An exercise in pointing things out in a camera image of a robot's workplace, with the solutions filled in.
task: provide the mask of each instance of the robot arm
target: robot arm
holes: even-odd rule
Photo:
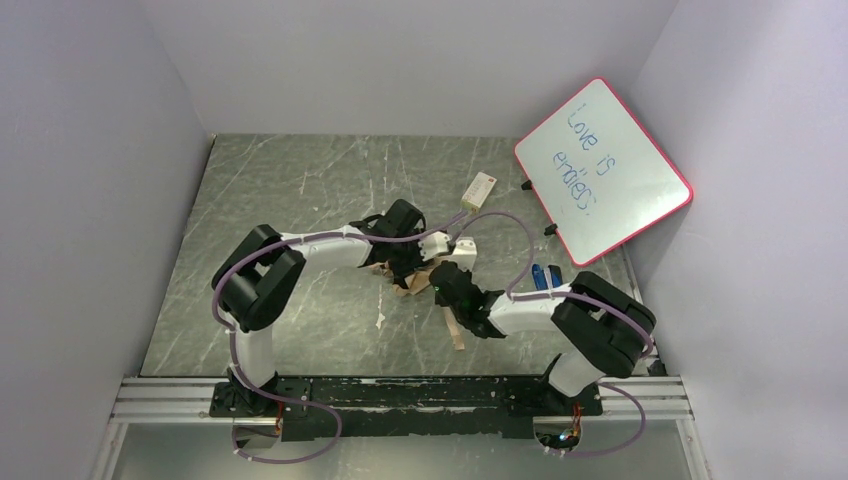
[[[544,298],[537,293],[510,299],[502,290],[483,291],[471,282],[471,276],[451,262],[436,267],[430,275],[436,304],[450,307],[459,323],[481,338],[504,338],[525,330],[562,332],[575,348],[551,362],[543,381],[567,397],[604,376],[629,377],[644,345],[630,326],[613,315],[605,312],[595,319],[592,313],[598,308],[561,297],[573,292],[600,300],[648,333],[656,325],[644,305],[592,272],[580,272],[570,284],[543,292]]]
[[[271,325],[282,314],[304,272],[388,263],[394,283],[408,288],[405,278],[430,265],[436,257],[454,260],[470,269],[476,257],[476,246],[470,239],[460,242],[461,248],[454,248],[443,232],[402,243],[362,238],[405,238],[422,233],[424,225],[421,211],[405,200],[398,200],[384,215],[374,215],[328,232],[310,233],[308,242],[263,255],[230,277],[221,290],[219,306],[226,320],[237,326],[234,347],[246,378],[236,378],[231,369],[230,381],[237,389],[236,395],[248,405],[247,411],[259,414],[272,406],[245,385],[257,385],[267,392],[276,390]],[[271,244],[297,237],[304,235],[279,233],[268,225],[257,226],[215,274],[212,288],[242,259]]]

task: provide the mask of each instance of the purple cable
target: purple cable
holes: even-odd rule
[[[268,245],[267,247],[261,248],[261,249],[255,251],[255,252],[251,253],[250,255],[246,256],[245,258],[243,258],[242,260],[237,262],[235,265],[230,267],[230,269],[227,270],[224,273],[224,275],[221,276],[221,279],[218,281],[218,284],[215,286],[215,292],[212,294],[212,317],[214,317],[215,320],[218,323],[223,325],[224,328],[227,329],[227,333],[230,335],[230,357],[232,358],[233,369],[234,369],[236,375],[238,376],[239,381],[242,382],[242,384],[244,384],[245,387],[249,388],[253,392],[255,392],[255,393],[257,393],[257,394],[259,394],[259,395],[261,395],[261,396],[263,396],[263,397],[265,397],[269,400],[272,400],[272,401],[275,401],[275,402],[284,402],[284,403],[291,403],[291,404],[294,404],[294,405],[303,405],[303,406],[308,406],[308,407],[319,408],[321,410],[324,410],[324,411],[330,413],[333,416],[333,418],[335,418],[335,420],[336,420],[336,433],[333,435],[333,438],[330,439],[330,442],[327,445],[325,445],[324,448],[316,451],[315,453],[311,453],[311,454],[305,455],[303,457],[285,459],[285,460],[277,460],[277,459],[272,459],[272,458],[261,458],[261,457],[254,457],[252,455],[248,455],[242,449],[238,448],[238,443],[237,443],[237,439],[236,439],[236,430],[235,429],[233,429],[233,432],[232,432],[233,453],[235,453],[236,455],[238,455],[238,456],[240,456],[244,459],[247,459],[249,461],[254,461],[254,462],[258,462],[258,463],[268,463],[268,464],[273,464],[273,465],[287,465],[287,464],[292,464],[292,463],[306,462],[306,461],[312,460],[313,458],[316,458],[320,455],[323,455],[324,453],[326,453],[327,451],[329,451],[331,448],[333,448],[335,446],[335,444],[339,441],[339,438],[342,435],[342,418],[339,416],[338,412],[336,412],[336,410],[333,409],[332,407],[329,407],[327,405],[324,405],[324,404],[318,403],[318,402],[311,402],[309,400],[301,400],[299,398],[290,398],[290,397],[283,397],[283,396],[280,396],[280,395],[274,395],[272,393],[268,393],[268,392],[260,389],[258,386],[254,385],[253,382],[248,380],[247,376],[244,374],[244,371],[241,369],[241,366],[239,365],[239,361],[238,361],[238,353],[237,353],[237,350],[236,350],[235,325],[226,321],[221,316],[220,312],[218,311],[218,304],[219,304],[220,299],[221,299],[221,292],[224,289],[224,285],[226,285],[227,282],[230,281],[230,278],[232,278],[232,276],[235,275],[236,272],[238,272],[239,270],[241,270],[242,268],[247,266],[249,263],[256,261],[259,257],[261,257],[261,256],[263,256],[263,255],[265,255],[269,252],[272,252],[272,251],[274,251],[278,248],[283,248],[287,245],[297,245],[297,244],[301,244],[301,243],[308,243],[310,241],[321,240],[321,239],[324,239],[324,238],[348,238],[348,237],[359,239],[359,240],[386,242],[386,243],[412,242],[412,241],[415,241],[415,240],[420,240],[420,239],[422,239],[422,238],[424,238],[428,235],[432,235],[433,233],[436,233],[440,230],[447,229],[448,227],[450,227],[454,223],[460,221],[465,215],[466,215],[465,212],[460,212],[460,213],[454,215],[453,218],[451,218],[450,221],[448,221],[446,224],[432,228],[430,230],[427,230],[425,232],[422,232],[422,233],[419,233],[417,235],[413,235],[413,236],[410,236],[410,237],[383,238],[383,237],[375,237],[375,236],[371,236],[371,235],[362,235],[362,234],[347,234],[347,235],[345,235],[342,232],[321,232],[321,233],[315,233],[315,234],[312,234],[312,235],[304,235],[302,237],[285,239],[285,240],[281,240],[279,242],[273,243],[271,245]]]
[[[527,259],[527,265],[525,265],[524,269],[521,270],[521,273],[519,273],[518,276],[515,277],[506,286],[506,297],[508,299],[512,300],[512,290],[515,288],[516,285],[518,285],[518,282],[520,282],[521,279],[524,278],[525,275],[527,275],[527,273],[530,271],[530,268],[533,266],[533,250],[535,249],[535,245],[534,245],[534,242],[533,242],[533,234],[530,232],[530,227],[528,227],[526,223],[524,223],[520,218],[516,217],[515,215],[513,215],[509,212],[498,211],[498,212],[481,213],[480,215],[477,215],[476,217],[472,218],[471,220],[465,222],[465,225],[463,225],[462,228],[460,228],[459,231],[456,232],[456,234],[454,234],[454,236],[451,240],[455,242],[456,239],[459,238],[459,236],[462,235],[462,233],[468,227],[470,227],[472,223],[476,222],[477,220],[480,220],[481,218],[489,217],[489,216],[492,216],[492,215],[497,215],[499,217],[511,218],[511,219],[515,220],[516,222],[518,222],[518,224],[521,225],[521,228],[524,229],[524,233],[527,234],[527,241],[530,242],[530,248],[527,250],[528,252],[530,252],[529,258]]]
[[[592,457],[601,457],[603,455],[609,455],[611,453],[615,453],[615,452],[618,452],[620,450],[624,450],[625,448],[629,447],[630,445],[633,445],[633,443],[635,443],[636,440],[639,440],[639,437],[641,437],[642,434],[645,433],[645,427],[648,424],[648,417],[645,415],[645,409],[642,407],[642,404],[639,403],[639,400],[636,400],[636,397],[625,392],[624,390],[622,390],[618,387],[614,387],[614,386],[612,386],[608,383],[599,383],[598,386],[604,387],[604,388],[606,388],[608,390],[612,390],[614,392],[618,392],[618,393],[624,395],[625,397],[627,397],[628,400],[633,402],[633,405],[636,405],[636,408],[639,410],[639,429],[636,430],[636,433],[634,433],[632,437],[628,438],[627,440],[619,443],[618,445],[616,445],[614,447],[605,448],[603,450],[594,450],[594,451],[591,451],[591,452],[565,452],[564,456],[566,456],[566,457],[592,458]]]

